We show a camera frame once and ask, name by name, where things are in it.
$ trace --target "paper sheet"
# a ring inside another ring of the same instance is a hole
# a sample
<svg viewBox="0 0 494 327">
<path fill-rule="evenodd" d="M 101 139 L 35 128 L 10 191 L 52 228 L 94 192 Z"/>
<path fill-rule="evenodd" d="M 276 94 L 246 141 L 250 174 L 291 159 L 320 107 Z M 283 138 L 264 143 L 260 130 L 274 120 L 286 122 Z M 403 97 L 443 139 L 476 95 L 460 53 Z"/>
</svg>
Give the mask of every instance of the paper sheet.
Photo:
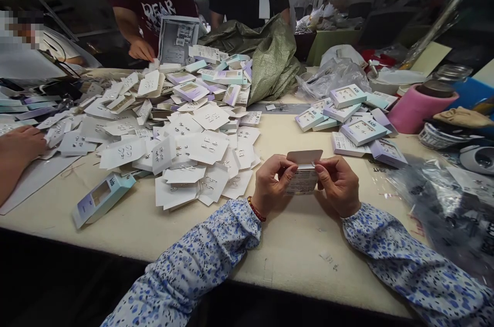
<svg viewBox="0 0 494 327">
<path fill-rule="evenodd" d="M 6 215 L 15 209 L 30 195 L 37 192 L 42 186 L 48 183 L 59 173 L 77 161 L 80 156 L 63 157 L 54 156 L 48 161 L 36 160 L 24 170 L 14 192 L 0 208 L 0 215 Z"/>
</svg>

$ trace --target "wire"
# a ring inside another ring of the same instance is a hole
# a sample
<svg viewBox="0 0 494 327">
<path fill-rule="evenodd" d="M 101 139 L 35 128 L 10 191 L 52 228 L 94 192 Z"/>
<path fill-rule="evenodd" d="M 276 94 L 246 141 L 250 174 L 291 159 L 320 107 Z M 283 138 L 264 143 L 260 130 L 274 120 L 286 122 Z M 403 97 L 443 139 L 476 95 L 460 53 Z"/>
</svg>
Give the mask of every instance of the wire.
<svg viewBox="0 0 494 327">
<path fill-rule="evenodd" d="M 77 72 L 75 72 L 75 71 L 74 71 L 74 69 L 73 69 L 72 67 L 70 67 L 67 63 L 65 63 L 65 62 L 60 62 L 60 61 L 58 61 L 58 62 L 59 62 L 60 64 L 65 64 L 65 67 L 66 67 L 66 68 L 68 68 L 69 70 L 71 70 L 71 71 L 72 71 L 72 73 L 73 73 L 73 74 L 75 74 L 77 77 L 81 78 L 81 76 L 80 76 Z"/>
<path fill-rule="evenodd" d="M 67 54 L 65 53 L 65 49 L 63 48 L 63 46 L 62 46 L 62 45 L 60 45 L 60 43 L 59 43 L 57 40 L 55 40 L 52 36 L 49 36 L 46 32 L 43 32 L 43 34 L 44 34 L 44 35 L 47 35 L 50 39 L 52 39 L 53 41 L 55 41 L 55 42 L 58 44 L 58 46 L 62 49 L 62 51 L 63 51 L 63 63 L 65 63 L 65 61 L 67 60 Z M 49 43 L 49 42 L 46 42 L 46 43 L 47 43 L 47 44 L 48 44 L 48 45 L 49 45 L 49 46 L 50 46 L 53 50 L 57 51 L 57 49 L 56 49 L 53 45 L 50 45 L 50 43 Z"/>
</svg>

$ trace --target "brown cloth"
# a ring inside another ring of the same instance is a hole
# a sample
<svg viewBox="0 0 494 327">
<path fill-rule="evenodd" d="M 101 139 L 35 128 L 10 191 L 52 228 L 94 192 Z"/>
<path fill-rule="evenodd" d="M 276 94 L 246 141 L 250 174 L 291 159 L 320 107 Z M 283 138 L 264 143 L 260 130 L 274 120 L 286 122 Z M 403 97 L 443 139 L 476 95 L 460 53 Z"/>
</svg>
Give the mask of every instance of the brown cloth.
<svg viewBox="0 0 494 327">
<path fill-rule="evenodd" d="M 228 54 L 252 57 L 252 86 L 248 106 L 262 99 L 285 95 L 301 69 L 294 57 L 295 37 L 281 15 L 272 17 L 262 28 L 251 29 L 238 21 L 228 21 L 202 37 L 198 44 Z"/>
<path fill-rule="evenodd" d="M 434 119 L 443 121 L 450 125 L 480 129 L 494 126 L 494 122 L 488 117 L 463 107 L 451 108 L 450 110 L 434 115 Z"/>
</svg>

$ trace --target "bracelet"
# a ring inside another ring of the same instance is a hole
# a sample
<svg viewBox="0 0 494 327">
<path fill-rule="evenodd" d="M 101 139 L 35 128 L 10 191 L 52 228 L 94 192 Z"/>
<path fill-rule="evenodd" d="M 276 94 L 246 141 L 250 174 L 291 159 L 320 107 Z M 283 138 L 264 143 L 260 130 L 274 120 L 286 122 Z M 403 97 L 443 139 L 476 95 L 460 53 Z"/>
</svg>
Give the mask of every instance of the bracelet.
<svg viewBox="0 0 494 327">
<path fill-rule="evenodd" d="M 249 202 L 249 205 L 251 206 L 252 211 L 254 212 L 254 214 L 257 216 L 257 218 L 260 221 L 265 222 L 266 221 L 266 218 L 263 217 L 261 214 L 259 214 L 259 211 L 257 211 L 256 208 L 254 206 L 252 206 L 251 199 L 252 199 L 252 196 L 248 196 L 247 197 L 247 201 Z"/>
</svg>

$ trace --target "blue floral sleeve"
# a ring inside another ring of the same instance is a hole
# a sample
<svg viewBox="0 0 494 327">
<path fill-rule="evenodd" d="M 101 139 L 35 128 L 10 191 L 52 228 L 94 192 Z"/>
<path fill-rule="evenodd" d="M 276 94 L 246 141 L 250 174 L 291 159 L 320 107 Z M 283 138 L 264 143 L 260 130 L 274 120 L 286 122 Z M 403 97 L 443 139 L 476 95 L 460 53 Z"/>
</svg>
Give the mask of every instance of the blue floral sleeve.
<svg viewBox="0 0 494 327">
<path fill-rule="evenodd" d="M 362 203 L 342 219 L 346 239 L 372 272 L 431 326 L 492 326 L 494 291 L 414 239 L 392 215 Z"/>
<path fill-rule="evenodd" d="M 201 297 L 228 277 L 260 236 L 247 200 L 229 200 L 149 264 L 102 327 L 185 326 Z"/>
</svg>

